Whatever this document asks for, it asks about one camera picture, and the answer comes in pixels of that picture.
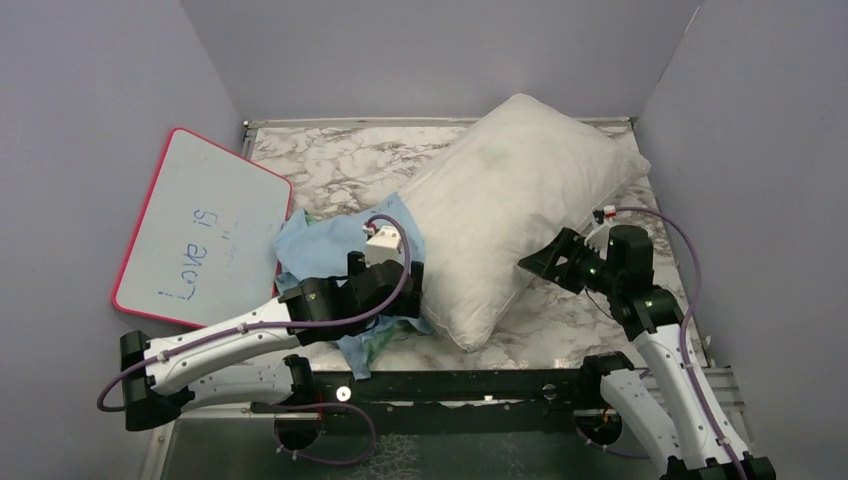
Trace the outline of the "green patterned pillowcase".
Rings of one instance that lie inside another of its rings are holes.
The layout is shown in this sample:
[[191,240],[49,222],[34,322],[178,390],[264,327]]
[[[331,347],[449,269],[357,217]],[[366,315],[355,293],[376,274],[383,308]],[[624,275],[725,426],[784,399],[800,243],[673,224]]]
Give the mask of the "green patterned pillowcase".
[[357,335],[354,340],[367,358],[376,358],[393,340],[402,332],[416,332],[429,335],[433,328],[422,319],[409,317],[386,317],[381,316],[375,320],[364,333]]

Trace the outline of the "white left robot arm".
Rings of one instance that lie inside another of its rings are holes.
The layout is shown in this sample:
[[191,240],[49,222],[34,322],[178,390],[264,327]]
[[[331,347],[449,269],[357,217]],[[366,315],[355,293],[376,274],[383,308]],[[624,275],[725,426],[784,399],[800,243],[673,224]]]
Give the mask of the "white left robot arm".
[[166,338],[141,331],[120,339],[124,425],[145,431],[197,408],[255,402],[298,411],[321,395],[295,349],[366,331],[379,317],[421,315],[424,265],[368,266],[347,255],[347,274],[306,278],[265,304],[220,324]]

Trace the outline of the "aluminium table edge frame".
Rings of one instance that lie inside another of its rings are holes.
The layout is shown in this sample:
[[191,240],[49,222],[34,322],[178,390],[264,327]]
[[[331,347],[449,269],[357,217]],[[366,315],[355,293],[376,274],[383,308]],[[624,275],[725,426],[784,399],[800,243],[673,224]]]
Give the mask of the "aluminium table edge frame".
[[470,126],[474,117],[345,117],[288,120],[245,120],[245,131],[262,128],[357,128],[357,127],[448,127]]

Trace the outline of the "pink framed whiteboard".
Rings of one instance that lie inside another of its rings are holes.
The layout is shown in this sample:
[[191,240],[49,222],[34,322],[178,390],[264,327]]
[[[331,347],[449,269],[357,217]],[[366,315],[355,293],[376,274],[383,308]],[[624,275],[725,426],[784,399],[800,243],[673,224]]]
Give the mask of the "pink framed whiteboard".
[[283,176],[185,128],[168,136],[112,290],[125,313],[203,328],[277,292]]

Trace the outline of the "light blue pillowcase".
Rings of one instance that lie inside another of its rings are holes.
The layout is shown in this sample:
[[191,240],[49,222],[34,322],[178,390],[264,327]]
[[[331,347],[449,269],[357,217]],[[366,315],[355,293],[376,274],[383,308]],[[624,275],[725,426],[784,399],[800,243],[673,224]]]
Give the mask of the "light blue pillowcase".
[[[347,273],[347,253],[362,251],[366,236],[365,221],[375,214],[387,214],[404,228],[411,247],[411,259],[426,260],[426,243],[406,205],[398,194],[386,197],[374,208],[353,215],[339,215],[318,221],[306,210],[298,209],[290,216],[274,242],[281,272],[276,277],[282,292],[310,277],[325,278]],[[366,357],[354,340],[344,336],[335,342],[357,380],[371,377],[373,360]]]

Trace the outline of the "white pillow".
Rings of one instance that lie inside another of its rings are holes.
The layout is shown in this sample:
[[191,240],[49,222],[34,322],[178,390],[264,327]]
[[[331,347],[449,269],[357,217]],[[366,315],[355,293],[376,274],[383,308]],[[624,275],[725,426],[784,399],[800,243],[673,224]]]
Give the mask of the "white pillow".
[[459,348],[482,347],[528,286],[518,263],[649,172],[637,150],[516,94],[399,189],[425,245],[423,315]]

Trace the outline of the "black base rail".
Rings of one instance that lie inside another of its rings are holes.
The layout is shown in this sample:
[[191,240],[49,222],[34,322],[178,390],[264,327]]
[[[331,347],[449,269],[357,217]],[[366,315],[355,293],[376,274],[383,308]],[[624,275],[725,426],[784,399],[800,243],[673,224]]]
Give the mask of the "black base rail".
[[437,435],[513,432],[583,433],[612,443],[623,423],[577,369],[378,371],[357,381],[348,372],[318,371],[318,408],[282,412],[267,402],[250,410],[271,414],[277,432],[301,438],[320,434]]

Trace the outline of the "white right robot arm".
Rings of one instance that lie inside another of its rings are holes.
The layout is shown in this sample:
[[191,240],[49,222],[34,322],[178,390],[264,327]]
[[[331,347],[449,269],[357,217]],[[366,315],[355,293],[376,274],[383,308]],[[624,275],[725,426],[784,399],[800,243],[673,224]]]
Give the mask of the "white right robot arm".
[[606,298],[661,397],[651,395],[621,352],[585,357],[577,393],[589,406],[617,412],[660,478],[775,478],[771,461],[752,453],[693,360],[679,303],[654,282],[653,255],[647,231],[638,226],[615,225],[589,237],[564,228],[518,265],[564,290]]

